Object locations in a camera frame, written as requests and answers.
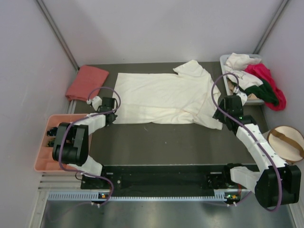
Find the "tan garment in basket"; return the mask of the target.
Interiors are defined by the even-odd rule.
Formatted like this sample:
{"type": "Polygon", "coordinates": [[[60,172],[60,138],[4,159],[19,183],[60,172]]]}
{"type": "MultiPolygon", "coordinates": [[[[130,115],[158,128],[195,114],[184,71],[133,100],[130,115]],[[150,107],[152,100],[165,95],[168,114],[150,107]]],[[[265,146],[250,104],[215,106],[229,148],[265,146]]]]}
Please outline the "tan garment in basket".
{"type": "MultiPolygon", "coordinates": [[[[240,88],[237,88],[237,86],[234,85],[230,80],[228,80],[228,88],[232,94],[237,94],[237,93],[243,92],[240,90],[240,88]]],[[[247,95],[247,98],[248,98],[248,100],[252,100],[252,101],[258,100],[258,98],[254,94],[247,95]]]]}

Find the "beige canvas round bag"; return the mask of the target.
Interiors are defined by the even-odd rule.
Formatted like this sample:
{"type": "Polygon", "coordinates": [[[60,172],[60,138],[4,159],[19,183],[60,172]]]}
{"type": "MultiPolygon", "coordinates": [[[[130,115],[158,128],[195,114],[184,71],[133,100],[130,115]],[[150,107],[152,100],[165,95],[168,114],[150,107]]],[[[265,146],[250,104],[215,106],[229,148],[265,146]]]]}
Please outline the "beige canvas round bag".
{"type": "Polygon", "coordinates": [[[304,136],[291,126],[281,125],[263,136],[279,157],[289,163],[304,159],[304,136]]]}

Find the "folded salmon pink t shirt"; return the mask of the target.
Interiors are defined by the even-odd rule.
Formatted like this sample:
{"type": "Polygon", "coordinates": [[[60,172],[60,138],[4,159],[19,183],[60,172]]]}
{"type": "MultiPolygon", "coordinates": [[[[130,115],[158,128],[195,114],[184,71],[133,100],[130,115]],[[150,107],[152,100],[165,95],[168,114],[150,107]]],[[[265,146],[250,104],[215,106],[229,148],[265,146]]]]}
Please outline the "folded salmon pink t shirt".
{"type": "Polygon", "coordinates": [[[87,101],[88,97],[97,96],[100,89],[91,92],[98,87],[102,87],[108,76],[109,72],[106,70],[88,65],[81,66],[75,80],[67,89],[65,94],[67,100],[87,101]]]}

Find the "rolled dark patterned sock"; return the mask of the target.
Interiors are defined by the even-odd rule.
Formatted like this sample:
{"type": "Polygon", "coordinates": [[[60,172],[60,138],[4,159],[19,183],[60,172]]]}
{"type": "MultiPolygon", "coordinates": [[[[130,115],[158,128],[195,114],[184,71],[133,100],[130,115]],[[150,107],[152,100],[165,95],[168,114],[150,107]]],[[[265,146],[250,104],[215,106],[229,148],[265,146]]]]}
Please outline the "rolled dark patterned sock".
{"type": "Polygon", "coordinates": [[[47,147],[54,147],[54,143],[55,143],[55,138],[51,139],[48,143],[47,143],[47,147]]]}
{"type": "Polygon", "coordinates": [[[58,130],[57,127],[53,127],[51,129],[49,129],[47,131],[47,136],[49,136],[49,137],[55,137],[57,135],[57,130],[58,130]]]}

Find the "white and green t shirt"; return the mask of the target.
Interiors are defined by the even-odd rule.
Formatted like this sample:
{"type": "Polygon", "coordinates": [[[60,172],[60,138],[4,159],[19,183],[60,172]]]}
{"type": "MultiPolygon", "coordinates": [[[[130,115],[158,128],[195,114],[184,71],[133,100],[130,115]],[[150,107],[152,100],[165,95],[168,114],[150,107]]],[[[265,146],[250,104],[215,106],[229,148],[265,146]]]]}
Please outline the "white and green t shirt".
{"type": "Polygon", "coordinates": [[[279,100],[274,90],[266,80],[259,79],[257,76],[242,70],[233,70],[228,66],[224,66],[224,69],[226,73],[233,73],[238,77],[238,87],[247,96],[254,95],[265,103],[270,103],[274,106],[279,105],[279,100]]]}

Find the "cream t shirt in basket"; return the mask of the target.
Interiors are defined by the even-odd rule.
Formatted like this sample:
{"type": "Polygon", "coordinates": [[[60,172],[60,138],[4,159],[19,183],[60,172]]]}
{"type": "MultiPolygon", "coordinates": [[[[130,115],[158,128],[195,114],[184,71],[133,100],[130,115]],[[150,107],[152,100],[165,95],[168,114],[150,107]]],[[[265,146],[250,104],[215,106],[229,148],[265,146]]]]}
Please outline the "cream t shirt in basket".
{"type": "Polygon", "coordinates": [[[225,65],[233,70],[245,70],[248,65],[256,65],[262,61],[261,58],[251,58],[246,54],[232,53],[226,60],[225,65]]]}

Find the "magenta pink t shirt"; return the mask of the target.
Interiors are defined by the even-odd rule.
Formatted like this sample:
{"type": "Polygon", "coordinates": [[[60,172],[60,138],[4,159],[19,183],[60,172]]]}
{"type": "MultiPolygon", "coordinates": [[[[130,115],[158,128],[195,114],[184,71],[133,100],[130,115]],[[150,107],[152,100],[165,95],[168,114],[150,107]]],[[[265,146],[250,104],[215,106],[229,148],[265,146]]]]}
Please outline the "magenta pink t shirt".
{"type": "Polygon", "coordinates": [[[276,86],[270,70],[263,63],[248,65],[245,72],[263,82],[261,92],[258,92],[256,97],[263,100],[267,107],[273,111],[282,111],[286,108],[287,101],[284,93],[276,86]]]}

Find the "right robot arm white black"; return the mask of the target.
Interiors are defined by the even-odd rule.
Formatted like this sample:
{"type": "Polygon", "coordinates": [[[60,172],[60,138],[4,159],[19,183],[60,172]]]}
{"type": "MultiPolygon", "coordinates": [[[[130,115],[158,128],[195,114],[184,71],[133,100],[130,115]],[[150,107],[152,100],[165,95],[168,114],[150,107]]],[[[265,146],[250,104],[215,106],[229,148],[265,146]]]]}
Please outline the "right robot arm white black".
{"type": "Polygon", "coordinates": [[[263,137],[254,118],[244,115],[241,97],[226,96],[216,107],[214,119],[225,124],[245,145],[258,167],[258,171],[251,171],[240,163],[225,165],[221,179],[223,185],[233,188],[240,184],[254,193],[258,203],[269,211],[281,205],[297,203],[300,169],[280,158],[263,137]]]}

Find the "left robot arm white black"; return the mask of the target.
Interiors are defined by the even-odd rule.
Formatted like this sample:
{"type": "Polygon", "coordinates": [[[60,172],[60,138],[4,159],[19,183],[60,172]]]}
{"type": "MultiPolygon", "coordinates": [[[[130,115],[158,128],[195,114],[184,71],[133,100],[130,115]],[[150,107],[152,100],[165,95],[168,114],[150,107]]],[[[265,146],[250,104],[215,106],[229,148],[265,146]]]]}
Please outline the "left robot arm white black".
{"type": "Polygon", "coordinates": [[[87,176],[97,188],[107,186],[112,189],[113,184],[103,174],[103,165],[89,155],[89,136],[116,120],[121,99],[96,96],[88,99],[87,103],[93,107],[93,113],[71,123],[62,122],[58,125],[52,159],[64,171],[78,171],[87,176]]]}

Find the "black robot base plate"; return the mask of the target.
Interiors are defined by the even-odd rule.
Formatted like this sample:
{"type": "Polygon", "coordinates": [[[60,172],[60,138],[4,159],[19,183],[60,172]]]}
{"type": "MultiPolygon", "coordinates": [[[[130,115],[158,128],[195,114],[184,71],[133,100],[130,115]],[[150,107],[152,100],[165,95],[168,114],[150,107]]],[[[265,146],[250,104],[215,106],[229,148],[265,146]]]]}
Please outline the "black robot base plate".
{"type": "Polygon", "coordinates": [[[223,165],[105,166],[103,176],[114,186],[114,197],[204,197],[238,185],[224,181],[223,165]]]}

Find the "grey plastic laundry basket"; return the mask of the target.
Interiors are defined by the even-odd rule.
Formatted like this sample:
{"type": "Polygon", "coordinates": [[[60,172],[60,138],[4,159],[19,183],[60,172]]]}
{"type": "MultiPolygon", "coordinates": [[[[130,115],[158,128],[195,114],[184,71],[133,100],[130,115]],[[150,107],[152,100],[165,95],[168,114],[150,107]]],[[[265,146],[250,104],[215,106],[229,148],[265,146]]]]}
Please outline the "grey plastic laundry basket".
{"type": "MultiPolygon", "coordinates": [[[[262,58],[258,54],[248,54],[248,55],[249,55],[250,58],[262,58]]],[[[226,64],[226,61],[229,57],[230,57],[230,54],[226,54],[226,55],[222,55],[219,59],[222,74],[226,73],[224,65],[226,64]]],[[[224,85],[225,85],[226,94],[227,95],[233,95],[232,91],[228,87],[229,79],[226,76],[224,76],[223,81],[224,81],[224,85]]],[[[247,100],[247,102],[245,103],[245,105],[263,105],[263,104],[264,104],[264,101],[261,100],[261,99],[254,99],[254,100],[251,99],[251,100],[247,100]]]]}

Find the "pink compartment organizer tray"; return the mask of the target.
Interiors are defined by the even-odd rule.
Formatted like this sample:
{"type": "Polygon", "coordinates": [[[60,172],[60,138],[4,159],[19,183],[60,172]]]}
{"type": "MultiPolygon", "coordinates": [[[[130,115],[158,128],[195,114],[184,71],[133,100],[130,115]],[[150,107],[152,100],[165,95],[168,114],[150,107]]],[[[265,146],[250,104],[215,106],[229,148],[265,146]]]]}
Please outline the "pink compartment organizer tray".
{"type": "Polygon", "coordinates": [[[85,117],[86,114],[54,114],[51,115],[47,121],[41,145],[36,157],[34,170],[45,173],[62,174],[64,171],[60,168],[59,163],[52,158],[52,147],[48,143],[54,139],[54,136],[47,136],[47,131],[53,127],[58,127],[62,122],[73,122],[85,117]]]}

